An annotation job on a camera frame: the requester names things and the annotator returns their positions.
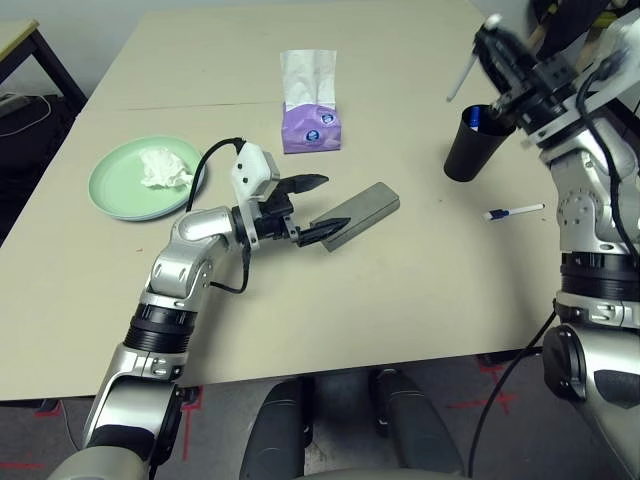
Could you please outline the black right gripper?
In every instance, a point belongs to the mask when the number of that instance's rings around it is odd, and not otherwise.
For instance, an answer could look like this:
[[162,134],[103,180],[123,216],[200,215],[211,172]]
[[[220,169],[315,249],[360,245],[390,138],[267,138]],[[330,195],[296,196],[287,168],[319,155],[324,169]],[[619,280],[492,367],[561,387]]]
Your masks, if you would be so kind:
[[576,93],[575,69],[562,57],[538,60],[510,30],[482,26],[475,34],[481,66],[499,92],[493,109],[513,109],[515,124],[548,124]]

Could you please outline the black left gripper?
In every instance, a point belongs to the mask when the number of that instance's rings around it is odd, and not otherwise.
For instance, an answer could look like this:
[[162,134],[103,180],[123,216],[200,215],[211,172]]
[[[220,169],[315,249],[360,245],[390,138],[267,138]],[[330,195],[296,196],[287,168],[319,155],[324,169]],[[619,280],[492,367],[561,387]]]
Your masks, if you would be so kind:
[[301,174],[281,179],[269,198],[258,203],[259,216],[254,221],[258,239],[288,239],[302,248],[322,242],[348,225],[350,217],[334,217],[301,230],[292,220],[294,207],[289,194],[304,193],[328,181],[329,178],[321,174]]

